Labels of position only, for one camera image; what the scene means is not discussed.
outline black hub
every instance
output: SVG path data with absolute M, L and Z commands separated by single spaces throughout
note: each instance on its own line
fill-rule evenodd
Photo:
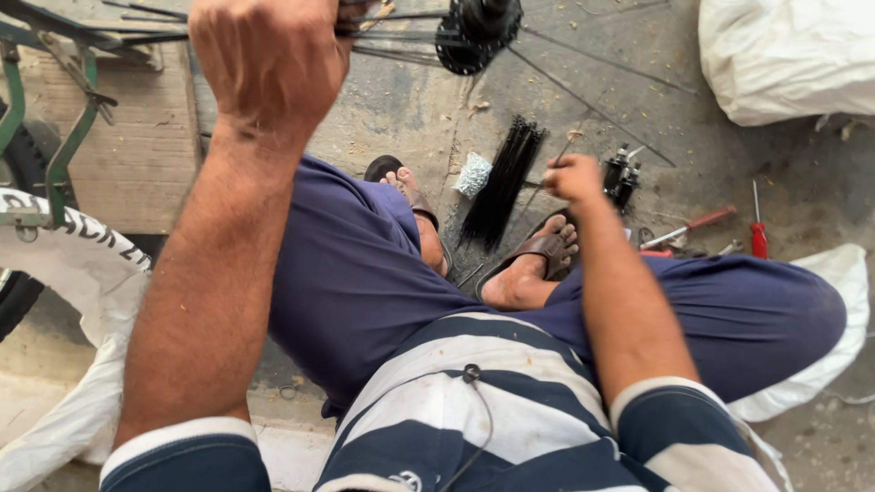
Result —
M 437 57 L 459 75 L 481 72 L 511 41 L 522 21 L 520 0 L 451 0 L 450 15 L 437 28 L 438 39 L 461 41 L 465 46 L 435 46 Z M 458 36 L 441 36 L 458 31 Z

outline hairy forearm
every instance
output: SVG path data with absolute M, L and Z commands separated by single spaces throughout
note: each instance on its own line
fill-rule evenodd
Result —
M 611 204 L 598 195 L 572 210 L 580 218 L 584 320 L 607 403 L 649 377 L 697 381 L 680 323 Z
M 214 132 L 131 335 L 116 446 L 192 418 L 249 418 L 246 389 L 303 148 L 280 155 Z

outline shirt sleeve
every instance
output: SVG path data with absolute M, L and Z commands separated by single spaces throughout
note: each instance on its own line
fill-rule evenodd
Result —
M 619 450 L 682 492 L 777 491 L 720 398 L 682 377 L 655 377 L 611 405 Z
M 126 442 L 101 471 L 101 492 L 270 492 L 249 422 L 197 418 Z

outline bundle of black spokes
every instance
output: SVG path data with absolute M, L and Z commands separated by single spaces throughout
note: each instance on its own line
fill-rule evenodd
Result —
M 514 210 L 516 195 L 532 169 L 546 132 L 546 129 L 539 130 L 537 123 L 514 116 L 507 139 L 495 157 L 489 180 L 465 216 L 459 244 L 474 240 L 482 242 L 487 251 L 498 247 Z

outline hand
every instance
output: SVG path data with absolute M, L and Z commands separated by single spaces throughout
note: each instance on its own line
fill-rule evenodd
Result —
M 303 149 L 349 70 L 353 39 L 334 36 L 338 4 L 195 1 L 188 32 L 218 102 L 217 133 L 231 129 L 273 151 Z
M 544 173 L 544 188 L 575 207 L 593 197 L 602 197 L 598 168 L 599 162 L 593 156 L 570 154 L 562 156 L 559 162 L 551 159 Z

